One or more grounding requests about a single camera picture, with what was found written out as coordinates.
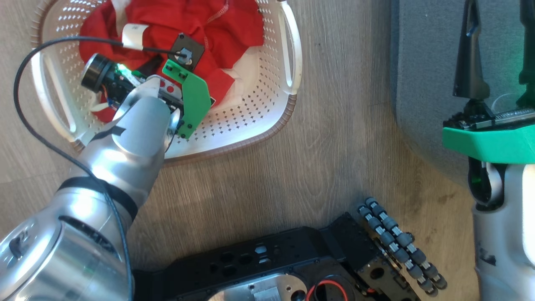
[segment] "white label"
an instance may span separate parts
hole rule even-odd
[[[123,44],[126,48],[142,50],[143,32],[149,27],[143,24],[128,23],[123,28]]]

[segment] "white plastic basket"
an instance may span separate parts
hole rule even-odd
[[[256,1],[264,16],[264,45],[251,47],[234,68],[243,80],[244,94],[210,110],[189,140],[175,139],[167,159],[196,161],[247,147],[275,135],[292,115],[302,70],[295,18],[286,1]],[[78,35],[85,18],[103,2],[42,0],[32,26],[33,47]],[[34,84],[46,116],[77,149],[103,126],[90,112],[97,95],[80,85],[83,67],[77,42],[49,47],[32,60]]]

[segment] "gray fabric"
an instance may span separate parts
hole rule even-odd
[[[392,20],[392,47],[399,51],[392,69],[397,74],[391,72],[391,76],[396,121],[410,148],[465,185],[467,159],[444,149],[441,142],[442,121],[461,111],[466,103],[452,96],[463,9],[464,1],[460,0],[399,1],[399,21],[395,14]],[[513,108],[525,91],[518,84],[524,53],[519,1],[480,0],[479,12],[483,76],[491,87],[487,101],[491,106],[501,95],[511,93],[495,103],[495,111],[503,111]]]

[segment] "basket rim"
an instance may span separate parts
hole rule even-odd
[[[41,2],[39,2],[39,5],[37,5],[34,11],[34,16],[32,18],[32,26],[31,26],[31,34],[30,34],[31,44],[33,48],[38,47],[39,45],[43,43],[43,37],[42,37],[43,27],[42,26],[43,26],[44,20],[47,17],[49,10],[58,1],[59,0],[41,0]],[[269,128],[267,131],[261,134],[258,134],[249,139],[245,139],[243,141],[235,142],[227,146],[218,147],[218,148],[214,148],[211,150],[205,150],[203,152],[199,152],[195,154],[168,158],[168,159],[165,159],[165,163],[171,163],[172,165],[189,164],[189,163],[217,157],[220,155],[228,154],[228,153],[238,151],[246,147],[258,144],[262,141],[266,141],[272,138],[273,136],[275,136],[278,132],[280,132],[280,130],[282,130],[282,128],[288,123],[290,117],[292,116],[292,113],[294,112],[296,103],[297,103],[297,93],[290,94],[288,96],[286,107],[284,108],[284,111],[282,112],[282,115],[280,116],[279,120],[277,120],[271,128]],[[74,142],[71,142],[71,146],[77,151],[81,151],[84,148],[83,143],[79,139],[77,139]]]

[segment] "green plastic part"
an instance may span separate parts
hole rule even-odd
[[[165,63],[162,72],[182,84],[184,116],[177,134],[184,139],[189,139],[212,106],[208,85],[202,78],[170,59]]]
[[[514,130],[471,132],[445,127],[444,147],[483,162],[535,163],[535,125]]]

